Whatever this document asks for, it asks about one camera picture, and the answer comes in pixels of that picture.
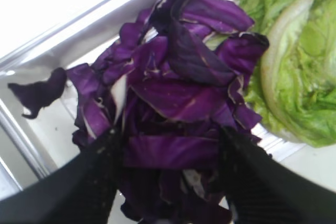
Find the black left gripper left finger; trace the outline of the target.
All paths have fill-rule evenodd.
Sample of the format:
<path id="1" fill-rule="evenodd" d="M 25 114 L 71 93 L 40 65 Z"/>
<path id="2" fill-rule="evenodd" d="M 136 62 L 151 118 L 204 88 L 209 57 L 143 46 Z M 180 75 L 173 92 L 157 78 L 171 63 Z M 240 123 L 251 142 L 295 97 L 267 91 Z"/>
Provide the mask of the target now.
<path id="1" fill-rule="evenodd" d="M 64 167 L 1 200 L 1 223 L 108 223 L 119 164 L 120 134 L 110 129 Z"/>

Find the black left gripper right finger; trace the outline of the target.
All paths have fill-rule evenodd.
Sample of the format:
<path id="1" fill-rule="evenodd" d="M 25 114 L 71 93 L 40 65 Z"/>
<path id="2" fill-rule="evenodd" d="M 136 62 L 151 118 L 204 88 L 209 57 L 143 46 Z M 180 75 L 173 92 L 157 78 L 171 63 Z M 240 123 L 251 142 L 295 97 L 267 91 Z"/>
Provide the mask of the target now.
<path id="1" fill-rule="evenodd" d="M 219 176 L 234 223 L 335 223 L 335 193 L 285 168 L 225 127 L 219 135 Z"/>

